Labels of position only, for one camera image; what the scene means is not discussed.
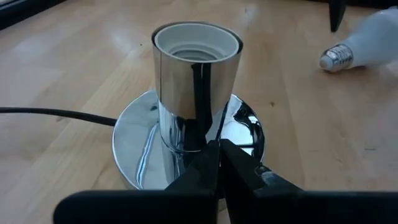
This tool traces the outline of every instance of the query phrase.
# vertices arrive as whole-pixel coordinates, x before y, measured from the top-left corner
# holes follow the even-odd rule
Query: black cable
[[[97,124],[103,124],[108,126],[114,126],[116,119],[98,116],[94,114],[82,113],[77,111],[67,111],[58,109],[47,109],[47,108],[11,108],[11,107],[0,107],[0,113],[35,113],[35,114],[49,114],[55,116],[62,116],[66,118],[80,119]]]

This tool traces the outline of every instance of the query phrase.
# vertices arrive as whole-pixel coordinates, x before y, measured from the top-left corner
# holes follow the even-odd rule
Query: bulb screw base
[[[319,66],[328,72],[337,72],[348,68],[353,60],[351,49],[344,44],[338,44],[322,54]]]

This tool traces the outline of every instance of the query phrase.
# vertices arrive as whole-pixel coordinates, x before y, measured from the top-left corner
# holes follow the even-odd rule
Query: chrome lamp base
[[[231,95],[221,139],[229,139],[242,150],[261,161],[265,138],[253,110],[235,95]],[[113,156],[130,189],[165,189],[175,178],[175,155],[164,147],[159,131],[157,95],[150,90],[131,102],[120,114],[113,130]]]

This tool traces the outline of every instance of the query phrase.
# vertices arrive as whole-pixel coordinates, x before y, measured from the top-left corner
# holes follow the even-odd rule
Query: black tool
[[[53,221],[216,223],[219,189],[232,224],[398,223],[396,192],[305,191],[225,139],[211,141],[165,190],[80,192],[58,204]]]
[[[346,10],[345,0],[329,0],[330,31],[336,32]]]

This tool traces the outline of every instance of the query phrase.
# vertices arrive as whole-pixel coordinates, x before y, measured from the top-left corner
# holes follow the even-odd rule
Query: wood grain
[[[347,8],[331,34],[328,6],[317,2],[69,0],[0,31],[0,105],[117,118],[154,87],[151,32],[213,22],[244,41],[234,93],[263,123],[267,166],[305,189],[397,190],[398,63],[318,69],[320,54],[372,12]],[[0,222],[51,223],[69,194],[124,189],[111,134],[68,118],[0,115]]]

